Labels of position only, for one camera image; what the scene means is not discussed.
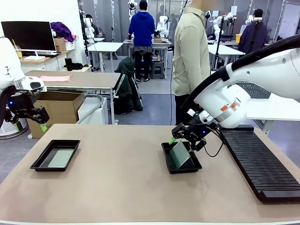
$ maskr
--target purple cloth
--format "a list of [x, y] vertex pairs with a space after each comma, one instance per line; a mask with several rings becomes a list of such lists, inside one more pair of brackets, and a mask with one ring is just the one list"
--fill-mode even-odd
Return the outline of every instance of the purple cloth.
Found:
[[52, 22], [51, 29], [56, 32], [57, 36], [63, 37], [64, 39], [66, 39], [70, 42], [74, 41], [71, 31], [62, 22]]
[[267, 26], [261, 22], [258, 26], [253, 48], [251, 49], [251, 40], [255, 34], [255, 26], [255, 21], [253, 21], [245, 28], [242, 37], [240, 38], [239, 51], [249, 54], [264, 47], [268, 35], [268, 29]]

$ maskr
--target black slotted tray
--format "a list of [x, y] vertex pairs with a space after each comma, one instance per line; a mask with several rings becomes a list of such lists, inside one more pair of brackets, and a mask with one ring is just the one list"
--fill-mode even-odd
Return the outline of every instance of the black slotted tray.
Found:
[[223, 129], [232, 157], [264, 203], [300, 202], [300, 184], [254, 133], [253, 127]]

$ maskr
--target beige jacket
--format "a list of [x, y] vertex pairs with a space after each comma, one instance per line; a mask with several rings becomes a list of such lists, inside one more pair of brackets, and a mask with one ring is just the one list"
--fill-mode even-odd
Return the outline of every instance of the beige jacket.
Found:
[[174, 38], [173, 74], [176, 96], [190, 94], [210, 75], [204, 12], [186, 7]]

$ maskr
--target black mesh basket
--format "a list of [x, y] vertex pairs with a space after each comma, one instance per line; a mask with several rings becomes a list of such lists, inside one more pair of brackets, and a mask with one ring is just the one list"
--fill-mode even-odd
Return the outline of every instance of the black mesh basket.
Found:
[[237, 83], [237, 85], [244, 89], [250, 95], [251, 98], [269, 99], [271, 95], [271, 92], [248, 81], [240, 81], [239, 83]]

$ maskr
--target person in blue hoodie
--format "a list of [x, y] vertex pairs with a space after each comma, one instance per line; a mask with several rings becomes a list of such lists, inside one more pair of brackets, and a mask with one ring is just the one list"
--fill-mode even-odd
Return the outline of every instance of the person in blue hoodie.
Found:
[[142, 58], [144, 59], [144, 82], [149, 81], [148, 73], [152, 58], [152, 34], [155, 32], [154, 18], [146, 10], [146, 0], [140, 1], [140, 11], [135, 14], [129, 26], [129, 35], [134, 34], [135, 80], [141, 82]]

